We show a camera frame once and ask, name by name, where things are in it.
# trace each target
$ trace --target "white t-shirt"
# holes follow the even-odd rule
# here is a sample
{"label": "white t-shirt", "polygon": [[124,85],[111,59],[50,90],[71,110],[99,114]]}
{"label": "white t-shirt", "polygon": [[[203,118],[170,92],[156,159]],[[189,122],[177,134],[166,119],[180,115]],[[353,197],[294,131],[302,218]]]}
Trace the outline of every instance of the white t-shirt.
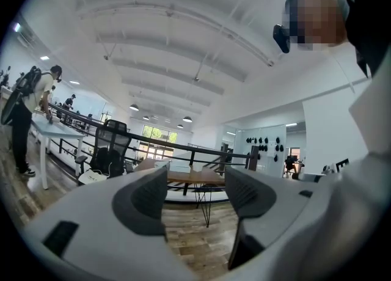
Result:
{"label": "white t-shirt", "polygon": [[28,97],[23,98],[23,103],[29,111],[34,112],[34,109],[38,106],[43,93],[50,92],[53,86],[53,82],[54,80],[53,77],[51,76],[51,73],[41,76],[41,79],[38,81],[37,85],[35,86],[34,93],[30,94]]}

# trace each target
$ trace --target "white ceiling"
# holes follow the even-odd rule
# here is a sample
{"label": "white ceiling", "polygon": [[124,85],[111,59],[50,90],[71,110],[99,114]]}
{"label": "white ceiling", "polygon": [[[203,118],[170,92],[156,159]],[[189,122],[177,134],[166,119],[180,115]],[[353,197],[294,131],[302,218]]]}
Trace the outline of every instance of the white ceiling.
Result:
{"label": "white ceiling", "polygon": [[[30,0],[22,14],[82,87],[134,118],[155,115],[191,130],[184,116],[197,123],[244,87],[272,82],[286,61],[272,39],[284,2]],[[128,109],[133,103],[139,112]]]}

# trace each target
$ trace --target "ceiling beam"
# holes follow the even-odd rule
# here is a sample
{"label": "ceiling beam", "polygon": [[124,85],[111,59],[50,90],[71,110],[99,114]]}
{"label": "ceiling beam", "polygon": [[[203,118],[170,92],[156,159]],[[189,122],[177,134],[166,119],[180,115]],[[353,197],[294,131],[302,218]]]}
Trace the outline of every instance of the ceiling beam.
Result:
{"label": "ceiling beam", "polygon": [[160,98],[148,97],[148,96],[146,96],[144,94],[141,94],[141,93],[135,93],[135,92],[130,91],[129,95],[132,96],[132,97],[136,97],[136,98],[140,98],[140,99],[143,99],[143,100],[152,101],[154,103],[162,104],[162,105],[165,105],[165,106],[168,106],[168,107],[178,108],[178,109],[181,109],[181,110],[186,111],[186,112],[191,112],[193,114],[197,114],[197,115],[201,115],[202,114],[202,111],[200,111],[199,109],[193,109],[193,108],[189,108],[187,106],[183,106],[183,105],[180,105],[180,104],[171,103],[171,102],[168,102],[166,100],[162,100]]}
{"label": "ceiling beam", "polygon": [[[118,37],[115,34],[98,34],[96,37],[96,43],[112,43],[112,44],[126,44],[126,45],[134,45],[134,46],[142,46],[144,48],[158,49],[160,51],[172,53],[175,55],[179,55],[191,60],[194,60],[198,63],[204,60],[205,55],[200,51],[196,51],[193,49],[189,49],[188,46],[178,45],[175,43],[170,43],[170,45],[166,44],[166,41],[158,40],[156,38],[146,38],[146,37]],[[221,73],[230,76],[234,80],[239,82],[244,82],[246,80],[246,74],[236,70],[230,65],[219,63],[216,65],[212,60],[205,59],[205,66],[210,67],[211,69],[215,69],[220,71]]]}
{"label": "ceiling beam", "polygon": [[131,78],[122,78],[122,83],[129,84],[131,86],[140,87],[140,88],[143,88],[146,90],[151,90],[154,92],[172,95],[173,97],[181,98],[182,100],[189,101],[190,103],[196,103],[196,104],[203,105],[206,107],[209,107],[211,104],[211,102],[204,100],[203,98],[186,96],[186,93],[184,93],[184,92],[177,91],[177,90],[172,89],[170,87],[151,84],[149,82],[144,82],[144,81],[141,82],[141,81],[131,79]]}
{"label": "ceiling beam", "polygon": [[[192,0],[137,0],[137,4],[130,4],[129,0],[115,0],[107,3],[105,0],[95,0],[89,2],[88,6],[81,5],[77,14],[81,19],[95,18],[100,15],[114,15],[116,13],[125,13],[135,15],[139,12],[155,13],[166,17],[167,9],[174,14],[172,17],[196,22],[199,25],[207,26],[215,32],[219,32],[223,20],[227,15],[220,10],[211,8],[208,4],[202,4],[199,1]],[[222,31],[225,38],[238,35],[236,42],[240,47],[251,52],[255,57],[260,59],[264,64],[271,67],[274,61],[268,53],[271,52],[271,46],[265,36],[254,32],[249,28],[243,28],[238,25],[238,21],[231,20],[225,24],[225,29]]]}
{"label": "ceiling beam", "polygon": [[176,79],[188,84],[193,84],[194,87],[199,87],[201,89],[205,89],[207,91],[213,92],[218,95],[223,95],[224,89],[222,87],[218,87],[214,85],[213,83],[210,83],[208,81],[194,81],[194,79],[188,75],[185,75],[183,73],[179,73],[177,71],[173,70],[166,70],[165,68],[158,67],[158,66],[153,66],[149,64],[143,64],[143,63],[137,63],[135,64],[134,62],[126,59],[119,59],[119,58],[112,58],[111,62],[116,65],[116,66],[121,66],[121,67],[128,67],[132,69],[137,69],[137,70],[142,70],[142,71],[147,71],[150,73],[156,73],[157,75],[169,77],[172,79]]}

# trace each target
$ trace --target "white desk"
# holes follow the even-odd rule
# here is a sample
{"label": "white desk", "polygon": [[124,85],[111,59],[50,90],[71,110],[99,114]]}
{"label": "white desk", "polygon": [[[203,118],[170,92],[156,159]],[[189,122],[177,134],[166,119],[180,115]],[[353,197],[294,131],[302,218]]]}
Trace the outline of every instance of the white desk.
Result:
{"label": "white desk", "polygon": [[[57,137],[60,139],[77,139],[79,140],[78,152],[76,157],[79,157],[81,154],[81,147],[83,142],[83,137],[81,133],[76,132],[75,130],[65,126],[62,123],[53,123],[52,125],[46,119],[46,117],[41,115],[34,115],[32,118],[32,125],[37,129],[38,134],[42,135],[41,139],[41,149],[40,149],[40,164],[41,164],[41,177],[42,177],[42,186],[46,190],[48,188],[48,182],[46,179],[46,138],[49,138],[48,141],[48,152],[50,152],[50,142],[52,137]],[[76,176],[79,175],[80,166],[76,164]]]}

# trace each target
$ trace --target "lamp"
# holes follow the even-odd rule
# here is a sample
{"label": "lamp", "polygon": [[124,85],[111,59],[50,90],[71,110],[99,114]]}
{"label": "lamp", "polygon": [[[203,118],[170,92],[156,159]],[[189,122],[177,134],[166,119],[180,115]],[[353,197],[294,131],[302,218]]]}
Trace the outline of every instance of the lamp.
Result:
{"label": "lamp", "polygon": [[139,110],[139,107],[136,104],[132,104],[131,106],[129,106],[129,108],[134,110],[134,111],[138,111]]}
{"label": "lamp", "polygon": [[184,122],[193,122],[192,118],[190,118],[189,116],[186,116],[184,119],[183,119]]}

